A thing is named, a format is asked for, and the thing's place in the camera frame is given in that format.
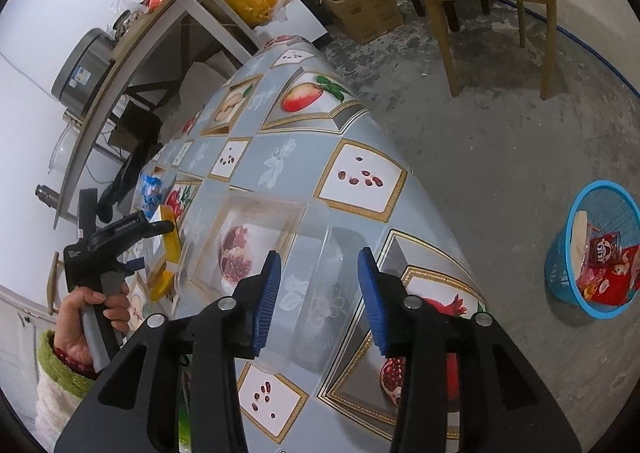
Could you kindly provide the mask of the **person's left hand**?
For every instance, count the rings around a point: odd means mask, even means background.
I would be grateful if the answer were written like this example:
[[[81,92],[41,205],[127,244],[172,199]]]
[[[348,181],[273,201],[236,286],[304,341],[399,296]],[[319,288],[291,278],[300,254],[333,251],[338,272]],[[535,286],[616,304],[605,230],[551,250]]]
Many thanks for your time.
[[[128,333],[129,288],[124,282],[118,291],[105,295],[87,286],[78,286],[62,301],[52,341],[68,365],[101,372],[108,363],[105,339]]]

